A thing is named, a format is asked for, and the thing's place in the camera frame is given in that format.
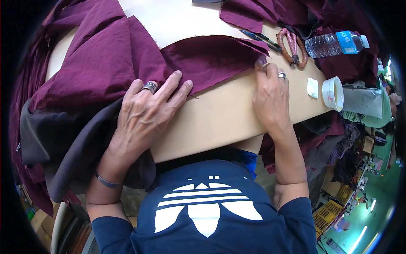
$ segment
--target logo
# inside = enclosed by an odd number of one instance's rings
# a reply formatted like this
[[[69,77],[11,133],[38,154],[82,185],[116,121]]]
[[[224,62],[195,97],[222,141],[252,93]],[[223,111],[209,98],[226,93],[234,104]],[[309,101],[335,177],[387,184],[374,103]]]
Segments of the logo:
[[[194,204],[202,202],[211,204]],[[163,201],[159,202],[158,207],[168,205],[170,207],[155,212],[155,233],[173,225],[186,206],[189,218],[193,221],[197,231],[205,237],[210,237],[216,231],[220,218],[220,205],[242,218],[253,221],[262,220],[262,216],[255,209],[252,200],[243,195],[239,189],[216,182],[210,182],[209,186],[200,183],[196,188],[194,184],[176,188],[172,193],[163,197]]]

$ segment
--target maroon fabric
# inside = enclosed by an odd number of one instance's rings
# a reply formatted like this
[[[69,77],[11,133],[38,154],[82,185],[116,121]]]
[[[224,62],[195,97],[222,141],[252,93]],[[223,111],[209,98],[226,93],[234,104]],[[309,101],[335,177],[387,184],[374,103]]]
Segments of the maroon fabric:
[[[78,4],[79,0],[62,0],[50,12],[42,23],[38,32],[29,45],[19,75],[15,82],[12,95],[10,119],[9,119],[9,143],[11,148],[11,160],[16,168],[21,182],[25,185],[33,203],[49,215],[53,215],[54,209],[45,187],[43,171],[40,165],[23,165],[21,153],[16,149],[19,144],[19,122],[21,109],[28,98],[37,91],[44,83],[48,67],[48,59],[51,54],[50,48],[54,46],[57,32],[62,29],[72,29],[83,20],[83,16],[75,16],[71,22],[58,23],[59,15],[64,16],[64,11],[79,12],[80,9],[92,6],[95,0],[89,0]],[[68,196],[73,202],[80,202],[72,192]]]
[[[338,76],[342,83],[360,79],[371,86],[376,85],[377,56],[380,44],[365,12],[356,3],[347,0],[234,0],[223,4],[220,18],[227,23],[260,33],[262,20],[271,24],[278,21],[294,29],[302,29],[309,22],[309,10],[315,15],[319,27],[314,35],[351,30],[366,35],[370,45],[359,54],[344,54],[318,58],[316,64],[327,79]]]
[[[58,33],[79,24],[61,69],[44,83]],[[195,93],[252,68],[267,50],[264,42],[222,35],[188,38],[159,50],[134,16],[126,18],[117,0],[60,2],[25,57],[10,116],[13,163],[33,202],[52,215],[48,193],[40,186],[42,167],[25,167],[21,153],[15,153],[21,108],[28,98],[33,114],[80,111],[123,97],[136,78],[161,85],[177,69],[183,72],[181,83],[193,80]]]
[[[323,140],[328,135],[337,136],[345,133],[344,125],[340,121],[340,116],[336,111],[331,111],[328,114],[331,114],[331,125],[325,133],[322,135],[317,135],[313,132],[308,131],[301,124],[295,124],[294,130],[296,133],[296,138],[298,139],[300,151],[304,156],[307,154],[313,147],[318,147],[323,142]],[[275,173],[275,146],[272,138],[265,134],[263,136],[261,149],[259,150],[259,155],[262,156],[262,162],[264,167],[270,174]]]

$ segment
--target plastic bottle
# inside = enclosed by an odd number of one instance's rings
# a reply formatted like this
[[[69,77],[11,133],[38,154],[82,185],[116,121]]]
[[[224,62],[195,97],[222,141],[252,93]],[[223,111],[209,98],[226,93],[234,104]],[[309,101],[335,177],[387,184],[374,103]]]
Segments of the plastic bottle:
[[[320,35],[310,38],[304,43],[307,53],[312,58],[358,54],[363,48],[369,48],[367,37],[359,36],[352,31]]]

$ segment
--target tabletop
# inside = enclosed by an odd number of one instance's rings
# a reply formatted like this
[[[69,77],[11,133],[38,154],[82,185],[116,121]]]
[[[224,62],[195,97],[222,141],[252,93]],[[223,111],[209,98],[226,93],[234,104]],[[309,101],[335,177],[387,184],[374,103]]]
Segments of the tabletop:
[[[228,35],[249,39],[236,27],[219,18],[220,3],[192,3],[191,0],[119,0],[127,17],[136,16],[160,48],[181,39],[200,35]],[[51,54],[47,79],[61,67],[66,51],[77,29],[67,31]],[[265,23],[263,34],[276,41],[280,27]],[[289,79],[289,111],[293,123],[323,114],[327,108],[322,99],[324,74],[309,58],[300,69],[289,66],[280,54],[269,52],[268,62],[282,68]],[[307,78],[319,82],[319,98],[307,94]],[[159,142],[151,147],[156,163],[207,151],[243,141],[266,131],[258,121],[252,99],[255,92],[253,70],[242,72],[215,86],[194,94],[175,114]]]

